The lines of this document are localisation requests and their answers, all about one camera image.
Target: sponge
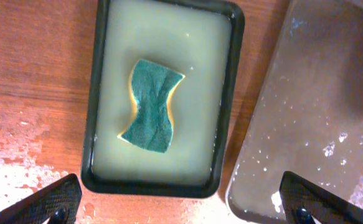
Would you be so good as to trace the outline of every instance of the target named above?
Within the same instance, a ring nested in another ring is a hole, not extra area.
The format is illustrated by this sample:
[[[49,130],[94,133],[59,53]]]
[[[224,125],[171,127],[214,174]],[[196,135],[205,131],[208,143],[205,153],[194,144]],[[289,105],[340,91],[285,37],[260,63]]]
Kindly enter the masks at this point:
[[[165,153],[173,139],[171,97],[184,77],[160,64],[139,60],[128,83],[134,119],[118,138]]]

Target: wooden surface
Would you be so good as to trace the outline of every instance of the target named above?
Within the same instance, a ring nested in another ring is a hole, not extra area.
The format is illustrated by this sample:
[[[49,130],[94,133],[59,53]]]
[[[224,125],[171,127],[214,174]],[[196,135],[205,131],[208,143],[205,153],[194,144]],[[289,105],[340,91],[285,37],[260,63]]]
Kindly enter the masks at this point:
[[[79,223],[234,223],[224,203],[289,0],[235,0],[246,18],[219,191],[205,200],[83,187]],[[0,210],[80,174],[97,0],[0,1]]]

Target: metal tray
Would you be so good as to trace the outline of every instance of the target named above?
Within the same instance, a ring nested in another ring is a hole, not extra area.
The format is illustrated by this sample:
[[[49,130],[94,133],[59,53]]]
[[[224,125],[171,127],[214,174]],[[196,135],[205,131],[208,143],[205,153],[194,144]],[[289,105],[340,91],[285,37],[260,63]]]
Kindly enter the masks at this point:
[[[105,48],[106,23],[108,18],[110,0],[99,0],[97,11],[97,24],[95,30],[94,53],[90,95],[88,99],[87,125],[82,162],[82,182],[86,188],[97,193],[108,194],[135,194],[160,195],[173,197],[204,198],[216,192],[220,184],[222,173],[225,143],[229,128],[230,112],[232,107],[233,89],[237,75],[237,67],[242,44],[245,17],[242,10],[234,3],[223,1],[193,1],[193,0],[159,0],[181,7],[189,7],[204,11],[216,12],[227,16],[232,24],[232,34],[228,53],[225,80],[222,89],[222,104],[217,121],[217,138],[215,139],[212,173],[209,180],[202,186],[156,184],[152,182],[123,182],[99,180],[92,172],[92,155],[94,150],[94,136],[97,121],[97,111],[100,96],[101,71],[103,66],[103,53]]]
[[[227,205],[285,223],[287,170],[363,208],[363,10],[346,1],[291,1]]]

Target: white liquid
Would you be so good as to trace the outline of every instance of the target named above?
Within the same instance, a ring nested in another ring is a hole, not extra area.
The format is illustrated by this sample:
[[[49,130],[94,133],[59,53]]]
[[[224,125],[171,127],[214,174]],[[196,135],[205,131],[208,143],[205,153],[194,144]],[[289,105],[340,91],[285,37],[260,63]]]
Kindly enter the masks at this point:
[[[93,150],[95,175],[187,185],[206,182],[230,35],[230,21],[220,14],[153,1],[111,2]],[[186,76],[173,94],[174,136],[164,154],[116,137],[129,125],[127,83],[140,58]]]

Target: textured black plastic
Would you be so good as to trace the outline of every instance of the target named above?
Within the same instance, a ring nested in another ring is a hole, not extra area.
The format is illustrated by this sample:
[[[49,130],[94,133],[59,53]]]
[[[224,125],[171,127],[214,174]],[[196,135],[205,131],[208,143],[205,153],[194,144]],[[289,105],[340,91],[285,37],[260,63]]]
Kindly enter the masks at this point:
[[[292,172],[283,174],[280,195],[288,223],[312,223],[301,211],[321,223],[363,223],[363,209]]]
[[[81,199],[82,190],[77,176],[69,174],[1,211],[0,223],[40,224],[61,214],[63,219],[53,219],[49,223],[74,223]]]
[[[92,155],[94,148],[94,135],[97,122],[98,101],[100,97],[101,72],[103,53],[105,48],[106,23],[110,0],[99,0],[97,21],[95,29],[93,66],[88,99],[87,124],[83,150],[82,182],[86,188],[93,192],[109,194],[136,194],[161,195],[172,197],[204,198],[214,194],[219,185],[222,173],[225,143],[229,128],[233,90],[237,76],[240,50],[242,46],[245,17],[242,10],[234,3],[225,1],[206,0],[157,0],[181,7],[200,9],[222,14],[228,17],[232,25],[230,48],[228,52],[227,67],[222,89],[222,103],[217,120],[212,173],[209,180],[201,186],[156,184],[152,182],[125,182],[114,180],[112,182],[97,179],[92,172]]]

